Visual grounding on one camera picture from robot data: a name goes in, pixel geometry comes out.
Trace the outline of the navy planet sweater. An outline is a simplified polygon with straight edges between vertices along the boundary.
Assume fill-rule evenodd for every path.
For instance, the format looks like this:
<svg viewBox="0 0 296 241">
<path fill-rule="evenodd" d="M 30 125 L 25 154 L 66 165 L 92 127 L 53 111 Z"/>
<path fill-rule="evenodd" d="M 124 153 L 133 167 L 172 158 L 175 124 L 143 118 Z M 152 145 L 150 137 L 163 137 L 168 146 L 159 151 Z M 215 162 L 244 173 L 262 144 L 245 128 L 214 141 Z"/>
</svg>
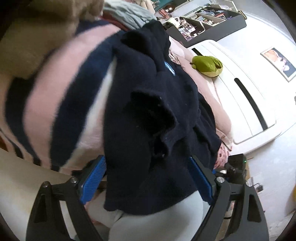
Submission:
<svg viewBox="0 0 296 241">
<path fill-rule="evenodd" d="M 117 65 L 104 115 L 108 211 L 167 209 L 197 190 L 192 155 L 209 169 L 216 162 L 221 140 L 212 109 L 170 60 L 169 47 L 155 20 L 114 42 Z"/>
</svg>

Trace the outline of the polka dot pink sheet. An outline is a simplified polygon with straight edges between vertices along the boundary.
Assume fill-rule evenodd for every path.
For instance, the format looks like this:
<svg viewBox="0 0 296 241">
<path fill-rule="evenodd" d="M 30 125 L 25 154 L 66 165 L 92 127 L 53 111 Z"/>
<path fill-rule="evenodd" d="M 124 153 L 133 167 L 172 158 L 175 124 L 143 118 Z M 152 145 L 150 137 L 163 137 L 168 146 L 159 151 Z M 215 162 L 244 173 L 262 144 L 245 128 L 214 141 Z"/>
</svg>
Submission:
<svg viewBox="0 0 296 241">
<path fill-rule="evenodd" d="M 231 149 L 229 149 L 224 142 L 221 143 L 221 146 L 217 153 L 217 159 L 214 164 L 213 169 L 223 168 L 225 164 L 228 162 L 228 158 L 230 156 Z"/>
</svg>

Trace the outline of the white bed headboard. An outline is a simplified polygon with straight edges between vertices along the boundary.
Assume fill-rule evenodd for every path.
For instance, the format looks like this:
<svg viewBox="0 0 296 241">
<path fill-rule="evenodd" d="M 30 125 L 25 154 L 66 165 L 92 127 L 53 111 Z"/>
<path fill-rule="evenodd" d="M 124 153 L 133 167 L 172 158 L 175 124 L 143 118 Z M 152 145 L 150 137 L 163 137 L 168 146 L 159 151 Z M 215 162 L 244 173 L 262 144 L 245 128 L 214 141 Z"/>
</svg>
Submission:
<svg viewBox="0 0 296 241">
<path fill-rule="evenodd" d="M 196 55 L 213 56 L 223 64 L 222 73 L 209 81 L 232 124 L 233 153 L 250 153 L 280 135 L 268 97 L 229 52 L 214 40 L 189 47 Z"/>
</svg>

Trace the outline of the light grey pants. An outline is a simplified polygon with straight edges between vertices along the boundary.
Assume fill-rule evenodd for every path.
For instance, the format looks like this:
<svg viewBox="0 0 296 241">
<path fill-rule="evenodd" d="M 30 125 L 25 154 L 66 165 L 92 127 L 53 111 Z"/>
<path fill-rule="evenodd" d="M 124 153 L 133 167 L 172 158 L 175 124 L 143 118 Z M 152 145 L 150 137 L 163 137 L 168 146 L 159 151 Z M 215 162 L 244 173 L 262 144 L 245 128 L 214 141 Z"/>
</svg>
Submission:
<svg viewBox="0 0 296 241">
<path fill-rule="evenodd" d="M 209 208 L 196 191 L 168 209 L 138 216 L 105 210 L 105 194 L 90 201 L 86 210 L 93 221 L 109 228 L 109 240 L 191 240 Z"/>
</svg>

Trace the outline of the green plush toy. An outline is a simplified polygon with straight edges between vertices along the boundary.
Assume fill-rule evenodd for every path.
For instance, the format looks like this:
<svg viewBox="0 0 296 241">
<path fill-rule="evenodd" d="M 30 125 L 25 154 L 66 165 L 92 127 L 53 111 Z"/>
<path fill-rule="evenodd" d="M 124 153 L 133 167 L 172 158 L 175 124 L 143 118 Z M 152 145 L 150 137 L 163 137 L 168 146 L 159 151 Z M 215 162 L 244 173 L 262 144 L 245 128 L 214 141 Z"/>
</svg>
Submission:
<svg viewBox="0 0 296 241">
<path fill-rule="evenodd" d="M 217 77 L 223 70 L 222 62 L 213 56 L 194 56 L 190 64 L 193 69 L 208 77 Z"/>
</svg>

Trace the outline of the striped fuzzy blanket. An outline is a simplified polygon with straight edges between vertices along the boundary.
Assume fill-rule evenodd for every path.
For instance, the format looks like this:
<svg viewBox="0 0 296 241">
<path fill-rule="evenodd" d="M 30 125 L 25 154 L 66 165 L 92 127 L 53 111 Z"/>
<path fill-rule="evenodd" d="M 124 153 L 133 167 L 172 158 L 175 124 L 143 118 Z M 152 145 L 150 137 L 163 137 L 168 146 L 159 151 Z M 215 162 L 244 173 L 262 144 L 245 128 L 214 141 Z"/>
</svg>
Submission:
<svg viewBox="0 0 296 241">
<path fill-rule="evenodd" d="M 1 75 L 1 148 L 66 175 L 104 153 L 103 123 L 122 30 L 82 22 L 29 79 Z"/>
</svg>

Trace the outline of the pink ribbed bed cover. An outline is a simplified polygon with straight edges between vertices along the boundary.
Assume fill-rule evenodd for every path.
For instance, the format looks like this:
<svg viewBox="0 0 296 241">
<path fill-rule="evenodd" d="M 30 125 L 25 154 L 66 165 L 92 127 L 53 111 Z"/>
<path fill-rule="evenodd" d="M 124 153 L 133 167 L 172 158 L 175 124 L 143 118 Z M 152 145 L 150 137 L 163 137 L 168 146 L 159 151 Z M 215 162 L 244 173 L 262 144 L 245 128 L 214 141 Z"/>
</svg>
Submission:
<svg viewBox="0 0 296 241">
<path fill-rule="evenodd" d="M 187 74 L 189 74 L 192 80 L 194 80 L 195 84 L 197 85 L 198 92 L 204 97 L 205 101 L 212 109 L 215 118 L 217 135 L 226 145 L 227 149 L 231 151 L 233 146 L 231 121 L 217 100 L 217 95 L 213 94 L 209 88 L 209 81 L 211 79 L 192 68 L 190 62 L 193 58 L 193 54 L 188 49 L 186 49 L 172 37 L 169 37 L 169 40 L 171 42 L 170 53 L 173 55 L 174 61 L 180 64 L 182 69 Z"/>
</svg>

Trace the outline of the light grey garment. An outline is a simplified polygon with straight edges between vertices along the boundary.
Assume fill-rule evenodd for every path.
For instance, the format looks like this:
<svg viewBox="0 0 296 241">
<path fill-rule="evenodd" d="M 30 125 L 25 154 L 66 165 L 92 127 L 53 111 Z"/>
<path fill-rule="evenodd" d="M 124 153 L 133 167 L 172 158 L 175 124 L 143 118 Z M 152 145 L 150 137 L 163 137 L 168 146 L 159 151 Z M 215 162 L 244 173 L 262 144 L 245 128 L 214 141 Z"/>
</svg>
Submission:
<svg viewBox="0 0 296 241">
<path fill-rule="evenodd" d="M 152 1 L 105 1 L 103 13 L 131 30 L 157 20 Z"/>
</svg>

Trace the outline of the beige knit garment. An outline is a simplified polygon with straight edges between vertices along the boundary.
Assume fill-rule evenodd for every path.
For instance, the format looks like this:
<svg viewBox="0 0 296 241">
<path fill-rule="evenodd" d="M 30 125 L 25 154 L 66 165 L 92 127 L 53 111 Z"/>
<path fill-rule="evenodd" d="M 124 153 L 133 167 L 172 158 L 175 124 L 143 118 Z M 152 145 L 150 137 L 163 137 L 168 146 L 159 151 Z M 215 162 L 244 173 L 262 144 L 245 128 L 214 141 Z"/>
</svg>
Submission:
<svg viewBox="0 0 296 241">
<path fill-rule="evenodd" d="M 46 55 L 97 20 L 104 1 L 1 1 L 1 74 L 28 79 Z"/>
</svg>

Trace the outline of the framed wall picture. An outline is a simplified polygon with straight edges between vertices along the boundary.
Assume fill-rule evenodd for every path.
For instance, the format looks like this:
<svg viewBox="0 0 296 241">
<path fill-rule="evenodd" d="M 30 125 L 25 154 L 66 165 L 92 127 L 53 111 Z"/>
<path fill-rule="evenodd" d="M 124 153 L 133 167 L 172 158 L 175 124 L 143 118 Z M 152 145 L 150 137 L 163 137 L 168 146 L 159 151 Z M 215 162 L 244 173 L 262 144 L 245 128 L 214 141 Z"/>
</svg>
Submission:
<svg viewBox="0 0 296 241">
<path fill-rule="evenodd" d="M 260 53 L 273 67 L 286 79 L 287 82 L 290 82 L 295 78 L 295 66 L 281 54 L 276 48 L 271 48 Z"/>
</svg>

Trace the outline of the black wall shelf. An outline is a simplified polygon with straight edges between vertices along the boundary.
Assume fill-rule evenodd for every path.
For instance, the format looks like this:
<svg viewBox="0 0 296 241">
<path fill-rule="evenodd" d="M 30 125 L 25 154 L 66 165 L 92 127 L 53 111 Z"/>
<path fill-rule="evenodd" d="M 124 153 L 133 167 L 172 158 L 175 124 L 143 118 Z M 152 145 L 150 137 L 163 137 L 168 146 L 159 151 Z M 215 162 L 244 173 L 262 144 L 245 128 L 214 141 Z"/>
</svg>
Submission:
<svg viewBox="0 0 296 241">
<path fill-rule="evenodd" d="M 221 40 L 246 27 L 245 20 L 236 10 L 208 4 L 171 18 L 163 26 L 170 37 L 189 48 L 205 40 Z"/>
</svg>

